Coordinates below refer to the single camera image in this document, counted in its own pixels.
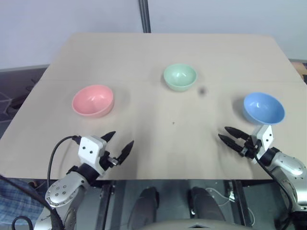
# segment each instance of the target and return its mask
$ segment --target green bowl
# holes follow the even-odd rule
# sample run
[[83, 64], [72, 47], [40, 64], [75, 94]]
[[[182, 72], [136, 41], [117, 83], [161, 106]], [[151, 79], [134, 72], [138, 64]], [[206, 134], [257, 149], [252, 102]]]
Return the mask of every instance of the green bowl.
[[172, 90], [183, 92], [196, 81], [196, 71], [189, 65], [174, 64], [164, 70], [164, 80]]

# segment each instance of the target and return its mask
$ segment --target plaid shirt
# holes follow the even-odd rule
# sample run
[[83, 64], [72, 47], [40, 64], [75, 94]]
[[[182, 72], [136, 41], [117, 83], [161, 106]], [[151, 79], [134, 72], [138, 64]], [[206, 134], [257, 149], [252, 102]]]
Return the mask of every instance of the plaid shirt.
[[[34, 188], [24, 181], [10, 180], [33, 193], [37, 193]], [[43, 206], [39, 202], [5, 181], [0, 180], [0, 225], [11, 225], [16, 217], [26, 216], [31, 219], [34, 226], [42, 210]], [[27, 224], [25, 220], [16, 221], [16, 225], [24, 224]]]

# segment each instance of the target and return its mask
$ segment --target wooden table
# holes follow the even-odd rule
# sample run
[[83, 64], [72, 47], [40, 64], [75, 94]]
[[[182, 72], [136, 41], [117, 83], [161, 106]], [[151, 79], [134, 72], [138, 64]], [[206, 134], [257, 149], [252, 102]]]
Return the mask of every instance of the wooden table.
[[[187, 92], [171, 91], [162, 79], [173, 63], [190, 64], [198, 73]], [[114, 91], [114, 108], [105, 117], [81, 117], [71, 108], [74, 94], [91, 84]], [[46, 178], [51, 151], [61, 138], [115, 130], [107, 147], [112, 156], [131, 140], [135, 144], [104, 179], [268, 178], [217, 136], [226, 134], [224, 126], [253, 131], [241, 109], [243, 98], [258, 91], [278, 98], [286, 110], [285, 120], [273, 127], [273, 145], [307, 164], [306, 85], [271, 37], [75, 34], [0, 140], [0, 172]], [[80, 165], [77, 150], [69, 141], [60, 146], [51, 178]]]

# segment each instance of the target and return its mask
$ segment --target black cable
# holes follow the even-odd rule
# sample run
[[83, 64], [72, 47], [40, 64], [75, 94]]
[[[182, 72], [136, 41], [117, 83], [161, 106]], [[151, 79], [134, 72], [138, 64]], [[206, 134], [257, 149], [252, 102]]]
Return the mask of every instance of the black cable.
[[59, 230], [64, 229], [62, 220], [59, 217], [57, 211], [55, 209], [53, 209], [43, 197], [41, 197], [37, 194], [33, 194], [29, 190], [22, 188], [21, 186], [15, 184], [14, 182], [10, 181], [8, 178], [2, 176], [1, 174], [0, 174], [0, 179], [4, 180], [5, 182], [9, 183], [10, 185], [12, 185], [15, 188], [18, 188], [20, 191], [27, 194], [29, 197], [38, 201], [41, 205], [43, 205], [45, 208], [47, 208], [50, 211], [52, 228], [55, 226], [53, 229], [59, 229]]
[[65, 137], [63, 138], [62, 140], [60, 140], [56, 146], [54, 147], [52, 153], [51, 153], [51, 156], [50, 156], [50, 160], [49, 160], [49, 164], [48, 164], [48, 172], [47, 172], [47, 189], [49, 189], [50, 187], [50, 173], [51, 173], [51, 166], [52, 166], [52, 161], [53, 161], [53, 157], [54, 157], [54, 154], [56, 153], [58, 147], [60, 144], [62, 144], [64, 141], [68, 140], [68, 139], [73, 139], [75, 136], [68, 136], [68, 137]]
[[[290, 214], [292, 212], [292, 208], [293, 208], [293, 202], [292, 202], [290, 194], [288, 193], [288, 191], [286, 190], [284, 185], [282, 183], [280, 183], [278, 181], [278, 179], [261, 163], [261, 161], [257, 157], [257, 152], [254, 153], [254, 157], [255, 157], [257, 163], [261, 166], [261, 168], [280, 186], [280, 188], [286, 194], [286, 196], [287, 196], [287, 198], [289, 200], [288, 214]], [[287, 218], [286, 223], [285, 223], [285, 225], [283, 226], [283, 228], [281, 230], [285, 230], [289, 226], [290, 221], [291, 221], [290, 217]]]
[[16, 223], [16, 221], [19, 220], [19, 219], [24, 219], [25, 221], [27, 221], [29, 230], [33, 230], [32, 221], [30, 220], [29, 217], [25, 217], [25, 216], [19, 216], [19, 217], [16, 217], [16, 218], [13, 220], [13, 222], [12, 222], [12, 224], [11, 224], [12, 230], [16, 230], [16, 228], [15, 228], [15, 223]]

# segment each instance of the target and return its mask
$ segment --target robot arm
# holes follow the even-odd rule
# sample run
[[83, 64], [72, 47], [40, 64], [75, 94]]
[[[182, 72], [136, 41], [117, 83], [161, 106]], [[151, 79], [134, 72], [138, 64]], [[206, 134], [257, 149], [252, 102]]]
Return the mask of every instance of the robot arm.
[[284, 185], [293, 203], [292, 212], [307, 212], [307, 169], [298, 159], [290, 157], [277, 148], [270, 148], [273, 142], [272, 127], [258, 126], [252, 135], [232, 127], [225, 127], [226, 131], [235, 138], [242, 138], [246, 142], [243, 147], [231, 138], [220, 135], [220, 139], [241, 156], [256, 159], [270, 171], [277, 180]]
[[[55, 181], [47, 190], [45, 200], [55, 208], [60, 216], [65, 230], [75, 229], [76, 214], [84, 194], [99, 176], [104, 176], [108, 168], [121, 165], [131, 152], [133, 141], [121, 152], [118, 158], [111, 158], [105, 151], [107, 142], [115, 132], [110, 132], [103, 137], [82, 137], [78, 155], [81, 161], [80, 167], [73, 167], [67, 175]], [[50, 212], [44, 208], [39, 216], [35, 230], [52, 229]]]

